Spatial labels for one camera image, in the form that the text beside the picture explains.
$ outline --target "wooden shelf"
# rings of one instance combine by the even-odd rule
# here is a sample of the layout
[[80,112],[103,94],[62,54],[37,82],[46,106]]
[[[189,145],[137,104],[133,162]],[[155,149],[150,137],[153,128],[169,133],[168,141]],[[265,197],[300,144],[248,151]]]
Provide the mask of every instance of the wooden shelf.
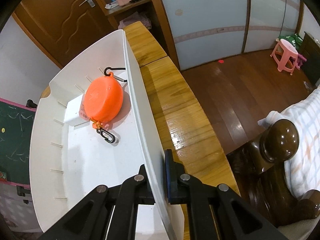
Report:
[[131,8],[134,8],[136,6],[139,6],[139,5],[147,3],[147,2],[151,2],[151,0],[139,0],[139,1],[135,2],[135,3],[129,3],[129,4],[124,5],[124,6],[119,6],[118,5],[118,6],[112,8],[110,10],[106,9],[108,11],[107,16],[115,16],[115,15],[117,15],[119,13],[125,12],[125,11],[127,11],[127,10],[129,10]]

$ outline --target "wooden table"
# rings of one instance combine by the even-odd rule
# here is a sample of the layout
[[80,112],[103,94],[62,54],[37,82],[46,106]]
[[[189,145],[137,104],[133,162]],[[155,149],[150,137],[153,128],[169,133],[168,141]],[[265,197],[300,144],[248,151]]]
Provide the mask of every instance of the wooden table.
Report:
[[[139,63],[153,117],[164,149],[171,148],[176,162],[203,183],[226,183],[239,194],[220,142],[198,100],[159,43],[136,22],[125,33]],[[47,88],[41,97],[47,97]],[[187,210],[184,239],[189,239]]]

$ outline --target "metal screw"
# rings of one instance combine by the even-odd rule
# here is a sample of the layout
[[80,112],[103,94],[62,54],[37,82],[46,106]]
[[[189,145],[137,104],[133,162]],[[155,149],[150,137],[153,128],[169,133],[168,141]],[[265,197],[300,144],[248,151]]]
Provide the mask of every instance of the metal screw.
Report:
[[105,185],[97,186],[97,192],[99,192],[99,193],[103,193],[106,190],[107,190],[107,187]]
[[229,186],[226,185],[226,184],[220,184],[220,185],[219,185],[219,189],[220,189],[221,191],[227,191],[227,190],[229,189]]
[[138,174],[138,175],[134,176],[135,181],[142,181],[143,179],[144,179],[143,175]]
[[182,180],[184,180],[184,181],[189,180],[189,179],[190,179],[190,175],[189,175],[189,174],[182,174],[182,175],[180,176],[180,179],[182,179]]

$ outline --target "wooden door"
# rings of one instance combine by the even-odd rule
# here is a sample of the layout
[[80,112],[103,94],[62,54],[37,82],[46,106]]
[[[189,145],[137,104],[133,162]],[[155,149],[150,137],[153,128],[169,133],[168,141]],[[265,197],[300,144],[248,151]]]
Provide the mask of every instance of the wooden door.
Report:
[[96,0],[22,0],[15,14],[20,23],[62,66],[113,28]]

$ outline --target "white wall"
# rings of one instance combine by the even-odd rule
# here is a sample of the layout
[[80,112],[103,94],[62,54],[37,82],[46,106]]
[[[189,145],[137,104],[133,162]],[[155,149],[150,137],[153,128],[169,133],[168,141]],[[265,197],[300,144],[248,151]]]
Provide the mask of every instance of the white wall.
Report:
[[306,5],[304,6],[303,20],[300,30],[300,36],[302,38],[304,38],[304,32],[308,32],[313,37],[320,40],[320,27]]
[[59,68],[10,17],[0,33],[0,98],[25,105],[39,103]]

